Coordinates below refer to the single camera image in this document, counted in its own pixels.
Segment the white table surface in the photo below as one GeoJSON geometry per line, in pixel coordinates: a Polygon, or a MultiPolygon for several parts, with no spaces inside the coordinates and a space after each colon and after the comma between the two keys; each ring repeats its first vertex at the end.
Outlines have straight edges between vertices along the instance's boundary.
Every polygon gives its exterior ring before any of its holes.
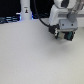
{"type": "Polygon", "coordinates": [[[84,28],[70,42],[38,20],[0,24],[0,84],[84,84],[84,28]]]}

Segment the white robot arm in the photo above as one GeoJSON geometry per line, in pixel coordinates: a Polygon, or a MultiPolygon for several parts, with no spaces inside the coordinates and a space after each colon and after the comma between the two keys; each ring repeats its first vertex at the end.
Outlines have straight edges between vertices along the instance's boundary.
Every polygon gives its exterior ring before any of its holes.
{"type": "Polygon", "coordinates": [[[84,0],[54,0],[49,17],[50,26],[57,25],[57,28],[49,28],[49,32],[55,34],[56,39],[62,37],[72,40],[75,31],[78,29],[78,17],[84,17],[84,0]]]}

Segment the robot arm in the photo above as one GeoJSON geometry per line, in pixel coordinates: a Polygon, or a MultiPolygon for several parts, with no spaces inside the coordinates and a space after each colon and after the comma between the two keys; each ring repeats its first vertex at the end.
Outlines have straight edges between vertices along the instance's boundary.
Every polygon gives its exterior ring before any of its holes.
{"type": "Polygon", "coordinates": [[[84,0],[54,0],[51,9],[49,24],[57,25],[57,28],[49,28],[49,32],[67,40],[72,40],[78,29],[77,17],[84,17],[84,0]]]}

